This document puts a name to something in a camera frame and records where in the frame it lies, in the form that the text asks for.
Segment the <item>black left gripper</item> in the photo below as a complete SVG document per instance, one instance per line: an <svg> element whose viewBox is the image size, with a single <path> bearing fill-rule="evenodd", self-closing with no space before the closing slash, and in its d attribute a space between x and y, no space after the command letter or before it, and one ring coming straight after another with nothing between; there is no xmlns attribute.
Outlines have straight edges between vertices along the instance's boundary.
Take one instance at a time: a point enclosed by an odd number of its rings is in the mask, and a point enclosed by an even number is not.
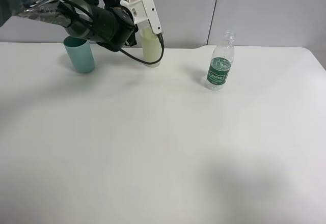
<svg viewBox="0 0 326 224"><path fill-rule="evenodd" d="M124 45L133 47L137 44L135 34L138 26L134 23L131 12L120 4L121 0L103 0L104 9L113 15L113 33L107 49L119 51Z"/></svg>

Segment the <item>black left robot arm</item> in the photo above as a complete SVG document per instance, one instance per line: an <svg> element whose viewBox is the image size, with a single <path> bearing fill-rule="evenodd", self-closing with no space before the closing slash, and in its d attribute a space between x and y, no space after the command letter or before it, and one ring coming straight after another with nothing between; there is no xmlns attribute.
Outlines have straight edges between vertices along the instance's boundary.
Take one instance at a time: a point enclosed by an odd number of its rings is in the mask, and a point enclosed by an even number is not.
<svg viewBox="0 0 326 224"><path fill-rule="evenodd" d="M62 26L78 39L93 41L113 52L136 45L138 31L121 0L1 0L1 25L12 16Z"/></svg>

